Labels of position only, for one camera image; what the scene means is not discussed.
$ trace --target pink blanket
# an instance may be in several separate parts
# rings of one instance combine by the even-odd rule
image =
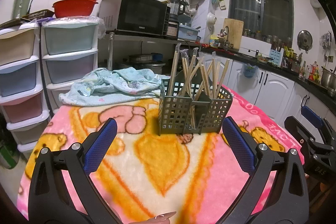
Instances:
[[[234,98],[228,116],[257,143],[264,142],[278,151],[300,150],[285,129],[237,93],[231,93]],[[123,223],[173,211],[177,214],[171,223],[216,223],[241,191],[248,174],[241,170],[221,132],[158,136],[158,102],[147,99],[100,107],[62,106],[27,163],[17,200],[20,212],[28,218],[30,178],[40,149],[47,146],[55,151],[83,142],[113,117],[118,123],[117,137],[90,177]],[[68,173],[63,175],[76,208],[85,212]],[[270,175],[254,213],[263,207],[274,175]]]

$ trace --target blue textured pad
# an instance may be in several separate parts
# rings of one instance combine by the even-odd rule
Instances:
[[[255,170],[254,154],[241,136],[241,133],[228,118],[223,120],[222,130],[240,168],[249,175],[252,175]]]
[[[117,135],[117,122],[112,119],[103,125],[103,130],[85,155],[84,172],[89,175],[96,172],[107,150]]]
[[[321,129],[322,119],[315,114],[309,107],[303,106],[301,107],[301,114],[317,129]]]

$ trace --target folded cloth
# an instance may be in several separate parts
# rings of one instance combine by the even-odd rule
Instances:
[[[98,68],[74,83],[68,93],[60,94],[59,100],[75,106],[102,106],[159,97],[162,79],[169,76],[150,69]]]

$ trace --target silver screw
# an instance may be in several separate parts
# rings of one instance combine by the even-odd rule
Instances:
[[[267,145],[264,144],[264,143],[261,143],[261,144],[259,145],[259,148],[260,148],[261,150],[265,151],[265,150],[267,150]]]
[[[46,148],[46,147],[42,148],[40,152],[41,152],[41,154],[45,154],[45,153],[48,152],[48,148]]]
[[[293,155],[297,155],[297,150],[294,149],[294,148],[292,148],[292,149],[290,150],[290,152],[291,152]]]
[[[81,144],[80,144],[80,143],[74,143],[74,144],[71,146],[71,148],[72,148],[73,150],[78,150],[80,147],[81,147]]]

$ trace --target window pane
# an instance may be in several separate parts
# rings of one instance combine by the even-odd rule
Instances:
[[[276,35],[283,41],[292,37],[288,33],[289,11],[289,2],[286,0],[265,0],[262,34]]]
[[[260,24],[261,0],[235,0],[234,19],[244,21],[244,29],[256,32]]]

